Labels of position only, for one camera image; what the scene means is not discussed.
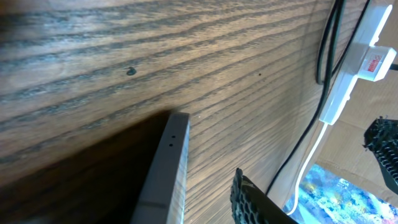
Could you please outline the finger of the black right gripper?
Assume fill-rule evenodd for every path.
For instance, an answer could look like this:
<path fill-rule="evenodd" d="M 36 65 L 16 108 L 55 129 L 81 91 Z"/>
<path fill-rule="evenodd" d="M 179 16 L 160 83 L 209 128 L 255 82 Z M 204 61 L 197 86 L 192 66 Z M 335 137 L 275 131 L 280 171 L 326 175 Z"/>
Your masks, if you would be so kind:
<path fill-rule="evenodd" d="M 397 120 L 375 119 L 364 133 L 363 147 L 376 158 L 386 187 L 397 194 Z"/>

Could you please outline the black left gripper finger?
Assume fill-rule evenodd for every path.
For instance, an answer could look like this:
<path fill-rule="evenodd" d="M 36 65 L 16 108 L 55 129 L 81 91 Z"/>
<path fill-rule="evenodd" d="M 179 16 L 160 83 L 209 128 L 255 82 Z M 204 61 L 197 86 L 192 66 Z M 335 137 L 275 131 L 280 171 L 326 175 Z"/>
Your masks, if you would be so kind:
<path fill-rule="evenodd" d="M 240 168 L 233 178 L 230 201 L 235 224 L 297 224 L 243 175 Z"/>

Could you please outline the blue Samsung Galaxy smartphone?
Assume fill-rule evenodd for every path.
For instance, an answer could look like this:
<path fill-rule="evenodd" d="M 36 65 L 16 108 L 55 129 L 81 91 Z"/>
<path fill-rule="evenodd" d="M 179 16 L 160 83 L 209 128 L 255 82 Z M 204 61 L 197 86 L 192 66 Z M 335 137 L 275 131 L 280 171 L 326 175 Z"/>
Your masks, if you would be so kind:
<path fill-rule="evenodd" d="M 189 153 L 190 115 L 169 116 L 131 224 L 183 224 Z"/>

